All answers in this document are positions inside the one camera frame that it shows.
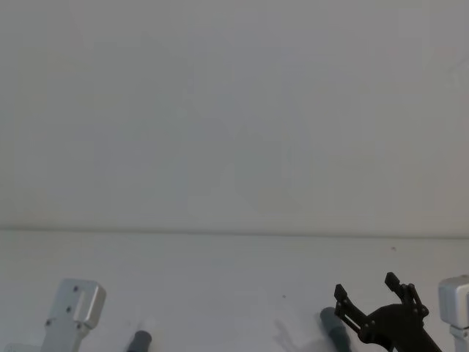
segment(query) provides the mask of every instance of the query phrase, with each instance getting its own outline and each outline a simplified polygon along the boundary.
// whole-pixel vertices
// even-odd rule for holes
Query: white table surface
[[[437,284],[469,271],[467,240],[0,232],[0,244],[1,344],[40,344],[60,280],[93,279],[108,298],[82,352],[123,352],[149,316],[158,352],[332,351],[317,315],[334,285],[371,312],[396,302],[388,271],[416,284],[426,330],[453,351]]]

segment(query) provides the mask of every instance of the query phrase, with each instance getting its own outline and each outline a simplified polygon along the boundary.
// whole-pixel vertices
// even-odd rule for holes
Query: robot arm
[[[424,330],[423,319],[429,314],[421,303],[413,284],[404,285],[396,275],[388,273],[386,285],[401,300],[365,315],[348,298],[342,285],[336,286],[336,315],[339,316],[364,343],[374,343],[387,351],[441,352]]]

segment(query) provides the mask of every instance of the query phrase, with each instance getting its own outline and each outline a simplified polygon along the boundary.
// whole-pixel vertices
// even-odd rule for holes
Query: metal bracket
[[[454,350],[456,352],[469,352],[469,328],[458,329],[450,326],[449,332],[454,336]]]
[[[41,347],[10,344],[5,352],[77,352],[80,343],[96,327],[106,292],[94,281],[62,280],[45,322]]]

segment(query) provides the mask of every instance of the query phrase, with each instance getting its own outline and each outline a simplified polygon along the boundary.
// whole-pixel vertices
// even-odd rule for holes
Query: white backdrop
[[[0,243],[0,345],[39,345],[60,280],[94,279],[108,297],[81,352],[123,352],[149,316],[154,352],[333,352],[317,314],[335,284],[370,313],[398,301],[388,271],[416,284],[426,330],[451,352],[437,285],[469,265],[467,240],[0,232]]]
[[[0,3],[0,225],[469,229],[466,0]]]

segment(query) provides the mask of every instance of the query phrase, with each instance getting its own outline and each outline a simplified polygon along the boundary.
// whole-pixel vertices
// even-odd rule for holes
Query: gray cylindrical object
[[[336,316],[333,307],[324,308],[320,314],[324,329],[328,333],[337,352],[350,352],[350,338],[342,321]]]
[[[137,331],[127,352],[148,352],[148,347],[151,342],[152,335],[143,330]]]

